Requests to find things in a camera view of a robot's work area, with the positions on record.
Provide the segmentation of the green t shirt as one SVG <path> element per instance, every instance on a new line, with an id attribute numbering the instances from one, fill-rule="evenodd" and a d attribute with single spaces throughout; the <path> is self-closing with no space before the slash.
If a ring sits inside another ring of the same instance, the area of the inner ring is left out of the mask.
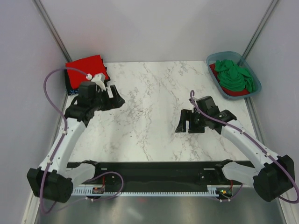
<path id="1" fill-rule="evenodd" d="M 220 86 L 230 91 L 242 91 L 246 89 L 249 93 L 256 90 L 254 78 L 247 68 L 242 68 L 232 60 L 217 60 L 214 70 Z"/>

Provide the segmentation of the left aluminium frame post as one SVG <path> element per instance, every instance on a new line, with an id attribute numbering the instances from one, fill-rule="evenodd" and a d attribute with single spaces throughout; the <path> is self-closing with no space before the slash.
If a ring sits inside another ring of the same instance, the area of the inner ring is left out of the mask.
<path id="1" fill-rule="evenodd" d="M 44 23 L 46 24 L 48 30 L 50 31 L 52 37 L 54 38 L 56 44 L 58 45 L 60 51 L 64 55 L 64 58 L 66 59 L 67 62 L 71 62 L 72 58 L 71 58 L 67 48 L 65 47 L 65 44 L 64 44 L 62 38 L 60 37 L 52 19 L 50 18 L 42 1 L 41 0 L 32 0 L 32 2 L 35 5 L 35 7 L 37 8 L 37 11 L 39 12 Z"/>

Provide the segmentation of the blue plastic basin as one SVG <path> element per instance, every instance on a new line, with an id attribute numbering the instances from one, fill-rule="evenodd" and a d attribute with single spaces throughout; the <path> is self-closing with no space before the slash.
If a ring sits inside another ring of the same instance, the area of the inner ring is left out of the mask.
<path id="1" fill-rule="evenodd" d="M 237 65 L 239 65 L 240 67 L 242 68 L 247 68 L 250 73 L 252 74 L 253 78 L 254 78 L 254 83 L 256 85 L 256 90 L 248 95 L 245 95 L 245 96 L 239 96 L 239 97 L 232 97 L 232 96 L 229 96 L 227 95 L 222 89 L 221 89 L 221 86 L 220 84 L 218 84 L 215 76 L 213 75 L 212 73 L 212 70 L 210 69 L 209 65 L 211 64 L 215 64 L 215 62 L 217 60 L 219 61 L 222 61 L 222 60 L 232 60 L 234 61 Z M 207 63 L 207 66 L 208 66 L 208 70 L 209 70 L 209 73 L 212 77 L 212 80 L 214 82 L 214 84 L 216 85 L 217 89 L 219 90 L 219 92 L 221 93 L 221 95 L 225 98 L 225 99 L 228 99 L 228 100 L 237 100 L 237 99 L 242 99 L 242 98 L 248 98 L 248 97 L 252 97 L 254 95 L 256 95 L 257 93 L 259 93 L 261 91 L 261 83 L 260 81 L 258 80 L 257 76 L 255 75 L 255 73 L 253 72 L 253 70 L 250 68 L 250 66 L 248 65 L 248 63 L 246 62 L 245 59 L 243 59 L 243 57 L 236 53 L 236 52 L 233 52 L 233 51 L 224 51 L 224 52 L 220 52 L 220 53 L 215 53 L 215 54 L 212 54 L 210 56 L 207 57 L 206 59 L 206 63 Z"/>

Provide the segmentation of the red t shirt in basin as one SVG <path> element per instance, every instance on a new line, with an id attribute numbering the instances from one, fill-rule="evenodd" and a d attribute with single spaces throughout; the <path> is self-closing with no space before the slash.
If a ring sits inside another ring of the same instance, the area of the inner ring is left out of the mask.
<path id="1" fill-rule="evenodd" d="M 213 64 L 209 65 L 209 67 L 210 67 L 210 69 L 212 70 L 212 73 L 213 73 L 213 75 L 215 76 L 215 78 L 216 78 L 218 84 L 220 84 L 220 81 L 219 81 L 219 79 L 217 78 L 218 73 L 217 73 L 217 71 L 215 71 L 215 64 L 213 63 Z M 231 90 L 229 90 L 229 89 L 227 89 L 227 88 L 225 88 L 225 87 L 223 87 L 223 86 L 221 86 L 221 89 L 222 89 L 227 95 L 232 96 L 232 97 L 239 97 L 239 96 L 245 96 L 245 95 L 250 94 L 250 92 L 247 91 L 246 89 L 243 89 L 242 91 L 231 91 Z"/>

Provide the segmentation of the folded black t shirt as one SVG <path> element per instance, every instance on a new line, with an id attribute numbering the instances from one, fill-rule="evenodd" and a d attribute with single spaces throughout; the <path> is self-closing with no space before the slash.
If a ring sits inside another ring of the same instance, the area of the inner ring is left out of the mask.
<path id="1" fill-rule="evenodd" d="M 70 85 L 70 80 L 67 74 L 67 70 L 64 70 L 64 78 L 65 78 L 65 86 L 66 86 L 66 90 L 67 90 L 67 94 L 70 95 L 74 95 L 74 94 L 78 94 L 78 88 L 77 89 L 72 89 L 71 85 Z"/>

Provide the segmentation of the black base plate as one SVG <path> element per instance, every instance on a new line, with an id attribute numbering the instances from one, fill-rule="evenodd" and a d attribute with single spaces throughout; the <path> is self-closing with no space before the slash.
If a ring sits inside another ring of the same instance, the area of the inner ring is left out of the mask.
<path id="1" fill-rule="evenodd" d="M 240 185 L 217 169 L 219 161 L 95 162 L 94 176 L 104 174 L 94 184 L 104 183 L 109 192 L 205 191 L 208 185 Z"/>

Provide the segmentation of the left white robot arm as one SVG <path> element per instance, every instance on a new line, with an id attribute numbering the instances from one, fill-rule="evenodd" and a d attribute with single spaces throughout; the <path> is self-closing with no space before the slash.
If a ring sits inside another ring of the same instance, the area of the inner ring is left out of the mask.
<path id="1" fill-rule="evenodd" d="M 120 108 L 125 100 L 115 85 L 110 86 L 112 96 L 102 90 L 95 82 L 82 82 L 78 95 L 65 110 L 64 127 L 54 145 L 38 168 L 30 168 L 27 179 L 34 196 L 65 203 L 71 197 L 73 189 L 89 180 L 99 183 L 103 173 L 91 162 L 81 162 L 67 169 L 69 158 L 82 133 L 97 111 L 109 111 Z"/>

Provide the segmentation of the aluminium frame post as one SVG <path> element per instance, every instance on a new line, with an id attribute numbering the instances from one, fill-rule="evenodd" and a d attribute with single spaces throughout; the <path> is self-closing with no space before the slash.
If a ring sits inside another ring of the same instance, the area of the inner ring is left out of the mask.
<path id="1" fill-rule="evenodd" d="M 274 13 L 275 9 L 277 8 L 277 6 L 279 5 L 280 0 L 272 0 L 269 4 L 269 6 L 267 7 L 262 19 L 260 20 L 257 28 L 255 29 L 244 53 L 242 54 L 243 59 L 247 59 L 247 57 L 249 56 L 250 52 L 252 51 L 254 45 L 256 44 L 259 36 L 261 35 L 263 29 L 266 27 L 269 19 L 271 18 L 272 14 Z"/>
<path id="2" fill-rule="evenodd" d="M 52 37 L 54 38 L 56 44 L 58 45 L 60 51 L 64 55 L 64 58 L 66 59 L 67 62 L 71 62 L 72 58 L 71 58 L 67 48 L 65 47 L 65 44 L 64 44 L 62 38 L 60 37 L 52 19 L 50 18 L 42 1 L 41 0 L 32 0 L 32 2 L 35 5 L 35 7 L 37 8 L 37 11 L 39 12 L 44 23 L 46 24 L 48 30 L 50 31 Z"/>

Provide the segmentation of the right aluminium frame post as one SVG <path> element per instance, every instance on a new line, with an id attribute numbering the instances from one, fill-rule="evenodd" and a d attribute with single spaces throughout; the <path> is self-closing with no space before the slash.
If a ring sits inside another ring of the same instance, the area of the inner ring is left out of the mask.
<path id="1" fill-rule="evenodd" d="M 280 0 L 272 0 L 269 4 L 269 6 L 267 7 L 262 19 L 260 20 L 257 28 L 255 29 L 244 53 L 242 54 L 243 59 L 247 59 L 247 57 L 249 56 L 250 52 L 252 51 L 254 45 L 256 44 L 259 36 L 261 35 L 263 29 L 266 27 L 269 19 L 271 18 L 272 14 L 274 13 L 275 9 L 277 8 L 277 6 L 279 5 Z"/>

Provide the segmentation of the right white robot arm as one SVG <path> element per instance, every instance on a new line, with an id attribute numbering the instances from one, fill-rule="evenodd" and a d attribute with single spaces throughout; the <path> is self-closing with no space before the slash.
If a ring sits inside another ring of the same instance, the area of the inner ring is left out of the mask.
<path id="1" fill-rule="evenodd" d="M 232 142 L 253 165 L 248 167 L 229 159 L 218 163 L 214 171 L 218 183 L 232 180 L 248 185 L 267 202 L 276 198 L 293 204 L 299 202 L 298 199 L 291 201 L 281 196 L 290 189 L 299 191 L 290 156 L 279 156 L 268 149 L 246 130 L 232 112 L 220 111 L 211 96 L 196 99 L 192 91 L 189 101 L 193 109 L 181 110 L 175 132 L 204 133 L 208 127 Z"/>

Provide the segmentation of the red t shirt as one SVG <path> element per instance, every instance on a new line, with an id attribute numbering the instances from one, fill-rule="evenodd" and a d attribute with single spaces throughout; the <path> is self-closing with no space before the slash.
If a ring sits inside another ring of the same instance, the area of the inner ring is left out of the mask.
<path id="1" fill-rule="evenodd" d="M 220 84 L 220 81 L 219 81 L 219 79 L 217 78 L 218 73 L 217 73 L 217 71 L 215 71 L 215 64 L 213 63 L 213 64 L 209 65 L 209 67 L 210 67 L 210 69 L 212 70 L 212 73 L 213 73 L 213 75 L 215 76 L 215 78 L 216 78 L 218 84 Z M 232 97 L 239 97 L 239 96 L 245 96 L 245 95 L 250 94 L 250 92 L 247 91 L 246 89 L 243 89 L 242 91 L 231 91 L 231 90 L 229 90 L 229 89 L 227 89 L 227 88 L 225 88 L 225 87 L 223 87 L 223 86 L 221 86 L 221 89 L 222 89 L 227 95 L 232 96 Z"/>
<path id="2" fill-rule="evenodd" d="M 92 77 L 94 77 L 96 74 L 103 73 L 105 75 L 105 82 L 111 80 L 107 73 L 107 68 L 104 66 L 103 59 L 100 55 L 81 58 L 76 61 L 66 63 L 65 66 L 67 67 L 67 74 L 72 89 L 77 89 L 81 82 L 87 81 L 87 79 L 86 75 L 83 75 L 75 70 L 70 70 L 69 68 L 81 70 L 86 74 L 91 74 Z"/>

